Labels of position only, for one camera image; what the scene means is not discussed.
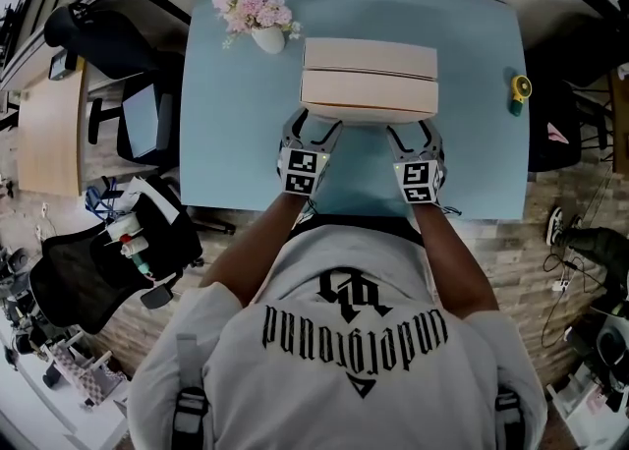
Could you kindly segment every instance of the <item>beige box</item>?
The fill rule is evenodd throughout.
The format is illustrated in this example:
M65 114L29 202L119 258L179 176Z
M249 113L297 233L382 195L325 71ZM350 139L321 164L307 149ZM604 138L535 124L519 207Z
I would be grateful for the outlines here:
M308 38L301 103L346 123L407 123L438 106L436 50L384 41Z

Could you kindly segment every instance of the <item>desk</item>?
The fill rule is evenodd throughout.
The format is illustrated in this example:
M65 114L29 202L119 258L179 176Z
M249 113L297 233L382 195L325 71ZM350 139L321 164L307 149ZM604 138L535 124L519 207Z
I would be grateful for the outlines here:
M613 116L613 171L629 174L629 79L621 80L616 70L609 72Z
M48 75L29 86L20 102L20 190L77 197L81 194L81 136L86 118L86 67L63 80Z
M519 219L529 114L508 112L525 73L515 13L493 0L286 0L308 36L380 39L438 50L439 112L448 179L441 201L466 218ZM225 23L196 0L182 92L181 180L186 204L264 210L280 191L281 129L299 107L304 43L272 56L248 36L223 50ZM406 139L410 133L414 140ZM419 126L400 132L423 144ZM319 212L408 211L382 127L346 128L315 201Z

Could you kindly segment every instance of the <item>box lid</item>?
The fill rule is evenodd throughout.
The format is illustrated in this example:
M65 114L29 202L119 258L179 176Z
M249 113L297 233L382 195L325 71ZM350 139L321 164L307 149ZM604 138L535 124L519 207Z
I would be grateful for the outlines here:
M310 37L304 69L363 71L436 80L436 50L368 39Z

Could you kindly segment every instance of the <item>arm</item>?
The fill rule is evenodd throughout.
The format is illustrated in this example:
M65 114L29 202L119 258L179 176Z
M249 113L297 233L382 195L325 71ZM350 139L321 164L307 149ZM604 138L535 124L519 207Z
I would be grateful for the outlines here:
M281 194L251 228L205 273L200 285L220 282L245 307L256 295L306 203L306 197Z
M461 319L480 310L498 310L489 281L441 210L418 204L413 212L444 308Z

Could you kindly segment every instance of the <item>sneaker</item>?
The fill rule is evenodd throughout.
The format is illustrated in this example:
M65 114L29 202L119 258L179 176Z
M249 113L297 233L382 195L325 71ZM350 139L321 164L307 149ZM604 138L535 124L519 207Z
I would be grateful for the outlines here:
M548 226L546 227L546 244L554 246L557 235L563 232L563 211L561 207L552 210L550 218L548 218Z
M575 216L570 221L570 226L568 228L575 228L576 230L581 230L583 228L583 218L579 216L579 214L575 214Z

